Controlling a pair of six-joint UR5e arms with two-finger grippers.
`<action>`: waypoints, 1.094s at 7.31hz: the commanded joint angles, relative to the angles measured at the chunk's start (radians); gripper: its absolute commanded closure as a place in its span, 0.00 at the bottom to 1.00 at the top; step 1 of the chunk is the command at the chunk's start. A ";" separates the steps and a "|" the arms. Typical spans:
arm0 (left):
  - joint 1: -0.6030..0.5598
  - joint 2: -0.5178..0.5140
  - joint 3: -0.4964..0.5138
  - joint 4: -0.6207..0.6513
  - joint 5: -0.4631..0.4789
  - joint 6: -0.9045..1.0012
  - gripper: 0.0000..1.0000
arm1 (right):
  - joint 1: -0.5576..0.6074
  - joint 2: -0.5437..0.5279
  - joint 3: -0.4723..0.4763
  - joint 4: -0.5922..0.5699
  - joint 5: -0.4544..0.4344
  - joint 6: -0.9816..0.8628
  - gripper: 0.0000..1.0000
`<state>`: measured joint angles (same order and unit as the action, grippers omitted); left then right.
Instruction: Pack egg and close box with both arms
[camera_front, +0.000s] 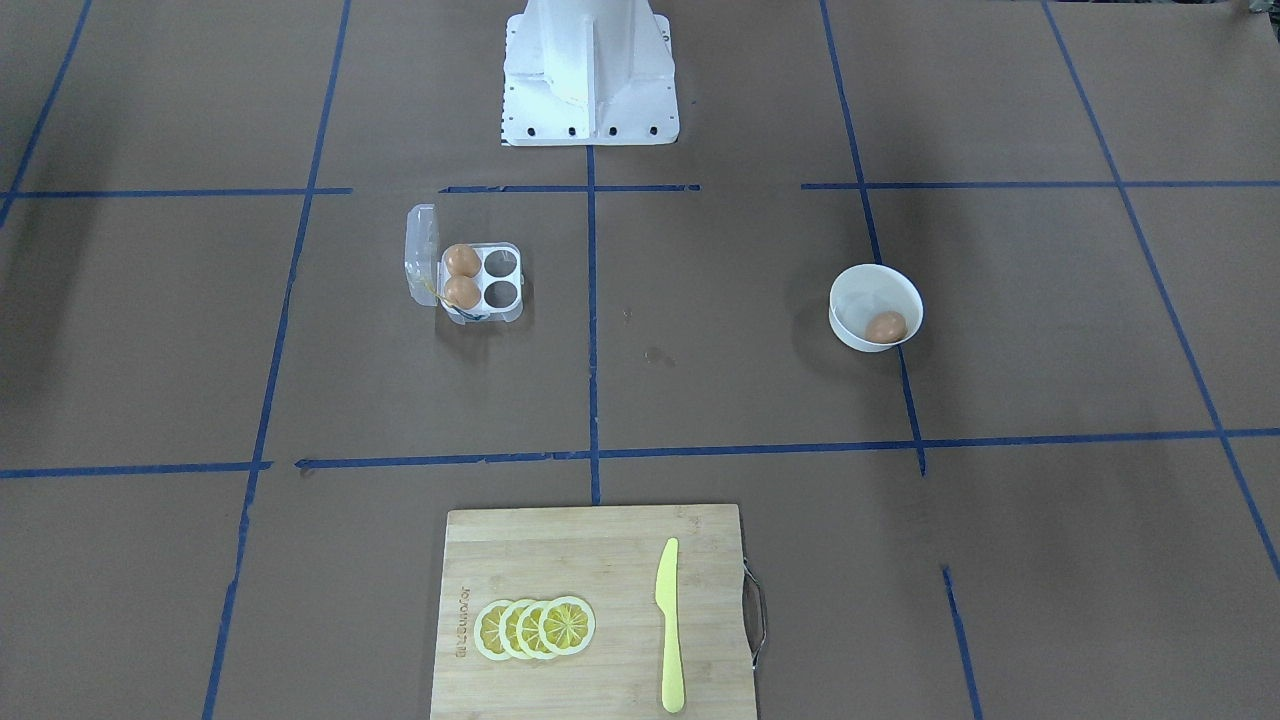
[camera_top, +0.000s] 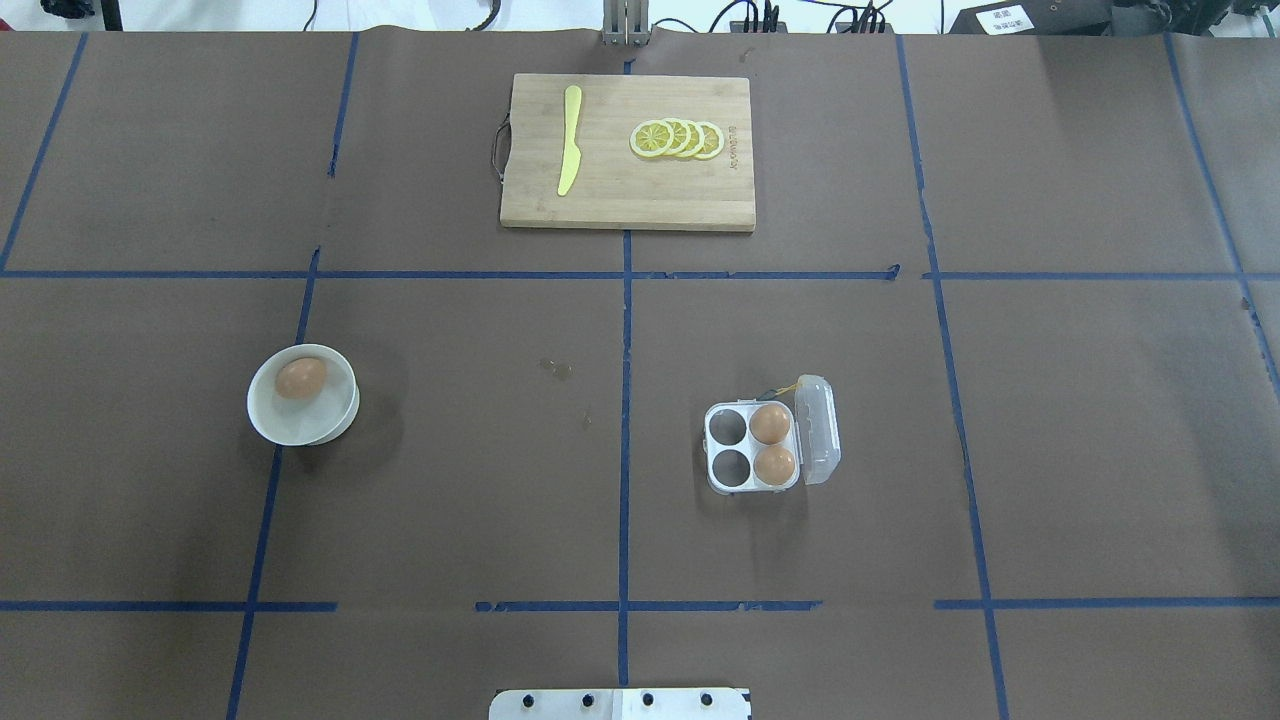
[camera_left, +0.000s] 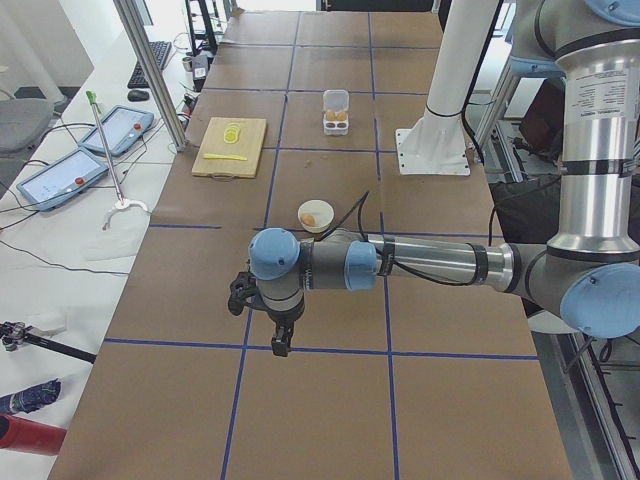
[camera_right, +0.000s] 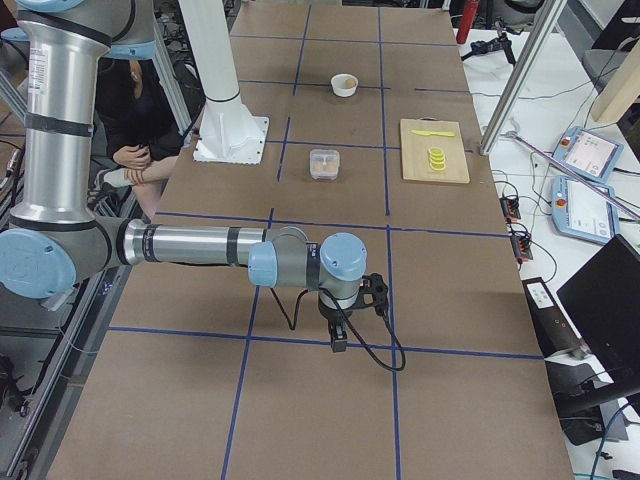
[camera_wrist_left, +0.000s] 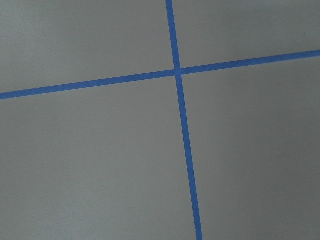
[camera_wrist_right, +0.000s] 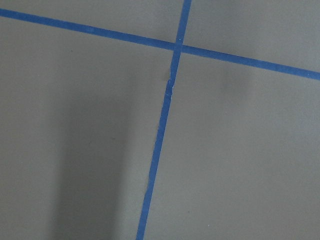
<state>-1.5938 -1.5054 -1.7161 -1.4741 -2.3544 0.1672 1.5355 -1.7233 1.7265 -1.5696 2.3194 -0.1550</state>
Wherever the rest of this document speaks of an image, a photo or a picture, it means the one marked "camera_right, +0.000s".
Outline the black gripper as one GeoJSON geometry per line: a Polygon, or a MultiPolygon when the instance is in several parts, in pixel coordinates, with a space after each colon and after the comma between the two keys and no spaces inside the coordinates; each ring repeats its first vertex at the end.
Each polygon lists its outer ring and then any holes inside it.
{"type": "Polygon", "coordinates": [[[340,300],[333,301],[326,294],[318,296],[318,307],[321,315],[327,320],[330,334],[330,346],[333,353],[346,351],[348,336],[344,317],[349,318],[353,309],[345,307],[340,300]]]}

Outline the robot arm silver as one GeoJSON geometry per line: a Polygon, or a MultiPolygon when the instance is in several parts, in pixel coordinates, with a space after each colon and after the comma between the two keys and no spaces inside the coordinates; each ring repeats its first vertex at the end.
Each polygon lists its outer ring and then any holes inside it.
{"type": "Polygon", "coordinates": [[[342,352],[363,307],[367,252],[349,233],[313,243],[298,228],[168,226],[95,215],[87,187],[98,62],[149,59],[149,1],[23,1],[17,19],[30,41],[26,166],[22,200],[1,235],[1,282],[47,298],[110,267],[143,261],[239,266],[257,286],[319,295],[330,344],[342,352]]]}

